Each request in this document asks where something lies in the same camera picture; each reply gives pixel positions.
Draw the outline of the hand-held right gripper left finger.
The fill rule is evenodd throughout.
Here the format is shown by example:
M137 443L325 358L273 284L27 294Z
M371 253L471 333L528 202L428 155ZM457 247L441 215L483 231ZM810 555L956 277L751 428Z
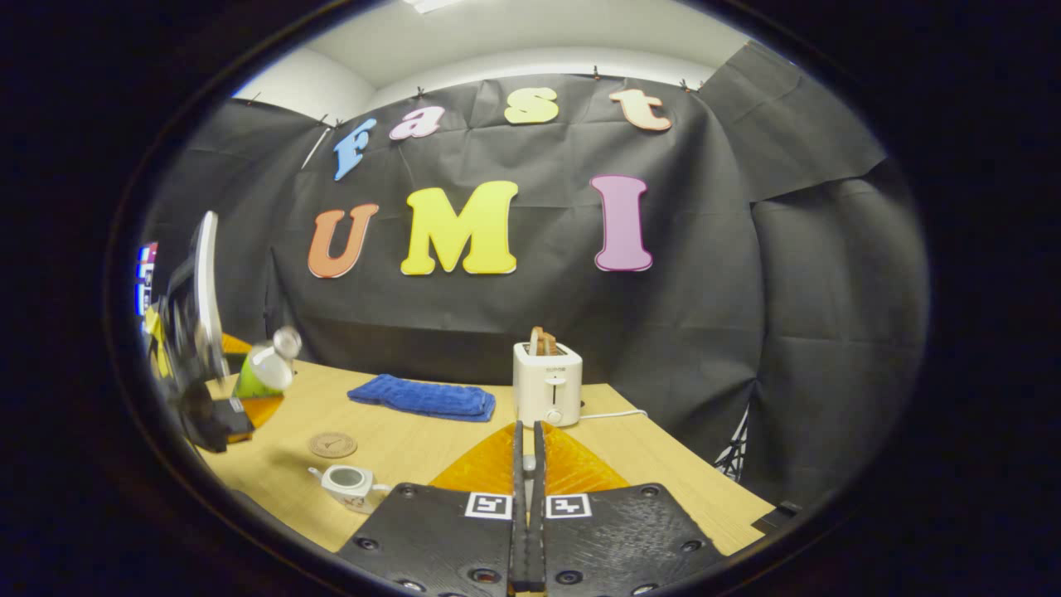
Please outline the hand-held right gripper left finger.
M514 423L434 481L395 485L338 558L421 596L515 596L526 587L523 456Z

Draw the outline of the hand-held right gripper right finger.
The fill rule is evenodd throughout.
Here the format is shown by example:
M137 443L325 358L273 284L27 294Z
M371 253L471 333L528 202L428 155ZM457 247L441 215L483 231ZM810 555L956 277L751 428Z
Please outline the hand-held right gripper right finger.
M571 434L534 426L528 590L637 596L723 560L663 484L632 484Z

